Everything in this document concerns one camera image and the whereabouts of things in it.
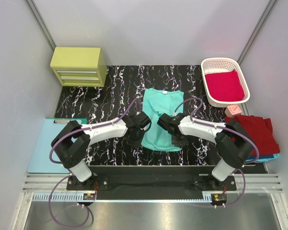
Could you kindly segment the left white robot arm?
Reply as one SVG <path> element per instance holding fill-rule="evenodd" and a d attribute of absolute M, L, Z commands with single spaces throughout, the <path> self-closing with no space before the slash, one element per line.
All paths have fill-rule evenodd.
<path fill-rule="evenodd" d="M 84 162 L 87 148 L 104 140 L 121 137 L 125 137 L 129 145 L 137 148 L 141 146 L 151 124 L 151 119 L 144 112 L 131 116 L 123 114 L 119 118 L 92 125 L 70 121 L 53 139 L 49 159 L 54 162 L 52 154 L 55 153 L 58 163 L 77 178 L 77 184 L 82 189 L 88 190 L 94 185 L 94 178 Z"/>

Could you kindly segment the teal t shirt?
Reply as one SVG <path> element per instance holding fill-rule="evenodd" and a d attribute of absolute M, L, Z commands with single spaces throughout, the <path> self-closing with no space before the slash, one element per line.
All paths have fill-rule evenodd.
<path fill-rule="evenodd" d="M 180 147 L 172 145 L 171 134 L 160 127 L 157 122 L 164 113 L 173 116 L 175 109 L 184 101 L 181 91 L 168 92 L 153 88 L 145 89 L 143 112 L 151 120 L 150 129 L 144 134 L 142 146 L 153 151 L 176 152 Z"/>

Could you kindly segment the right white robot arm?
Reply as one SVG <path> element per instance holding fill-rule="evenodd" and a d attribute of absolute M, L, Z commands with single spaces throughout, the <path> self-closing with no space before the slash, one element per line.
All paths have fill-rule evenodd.
<path fill-rule="evenodd" d="M 221 189 L 225 179 L 240 169 L 253 151 L 259 152 L 251 137 L 235 120 L 213 123 L 179 113 L 175 117 L 163 114 L 157 124 L 171 134 L 175 147 L 187 145 L 188 136 L 203 138 L 216 145 L 221 160 L 208 178 L 208 184 L 214 190 Z"/>

